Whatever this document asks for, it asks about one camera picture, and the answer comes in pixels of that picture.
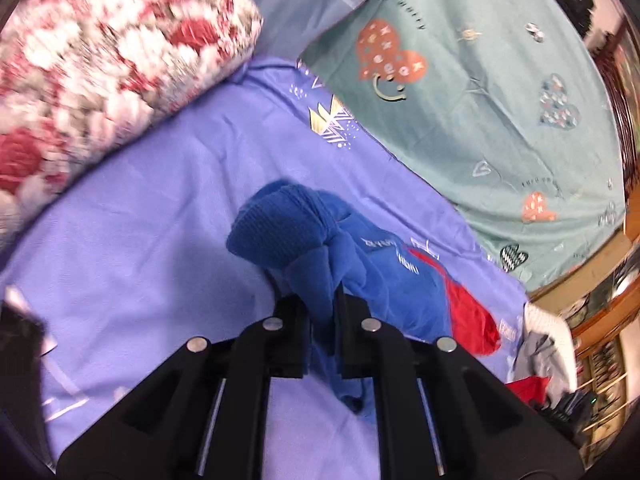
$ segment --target silver rivet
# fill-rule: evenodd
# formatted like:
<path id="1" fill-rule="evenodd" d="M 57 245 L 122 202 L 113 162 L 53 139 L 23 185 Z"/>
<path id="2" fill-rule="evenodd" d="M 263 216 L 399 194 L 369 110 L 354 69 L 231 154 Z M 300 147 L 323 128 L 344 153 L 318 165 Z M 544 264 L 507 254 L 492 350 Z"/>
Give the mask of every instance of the silver rivet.
<path id="1" fill-rule="evenodd" d="M 262 326 L 269 332 L 276 332 L 276 330 L 280 330 L 284 326 L 284 323 L 279 317 L 268 317 L 262 322 Z"/>
<path id="2" fill-rule="evenodd" d="M 362 320 L 360 326 L 367 332 L 377 332 L 382 327 L 382 323 L 380 323 L 380 320 L 375 317 L 367 317 L 367 319 Z"/>
<path id="3" fill-rule="evenodd" d="M 450 337 L 441 337 L 436 341 L 436 346 L 443 352 L 453 352 L 458 347 L 458 343 Z"/>
<path id="4" fill-rule="evenodd" d="M 187 350 L 189 352 L 202 352 L 207 347 L 207 340 L 203 337 L 192 337 L 187 341 Z"/>

